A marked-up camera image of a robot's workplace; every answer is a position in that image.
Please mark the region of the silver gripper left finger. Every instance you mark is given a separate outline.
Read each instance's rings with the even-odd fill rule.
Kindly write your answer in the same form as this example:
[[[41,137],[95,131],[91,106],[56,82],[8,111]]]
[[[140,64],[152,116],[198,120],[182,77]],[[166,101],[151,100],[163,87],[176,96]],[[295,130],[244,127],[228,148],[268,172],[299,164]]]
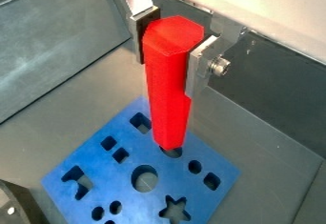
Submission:
[[[136,60],[144,63],[143,36],[150,22],[160,18],[160,9],[152,0],[121,0],[126,5],[127,24],[132,34]]]

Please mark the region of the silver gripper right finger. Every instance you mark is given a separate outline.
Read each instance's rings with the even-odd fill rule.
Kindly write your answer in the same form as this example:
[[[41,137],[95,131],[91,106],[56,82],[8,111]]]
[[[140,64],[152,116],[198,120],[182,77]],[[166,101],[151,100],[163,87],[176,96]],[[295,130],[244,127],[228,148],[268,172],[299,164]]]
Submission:
[[[212,34],[188,54],[184,93],[190,98],[207,85],[211,75],[226,75],[231,61],[223,57],[224,52],[247,33],[246,26],[218,13],[211,16],[210,29]]]

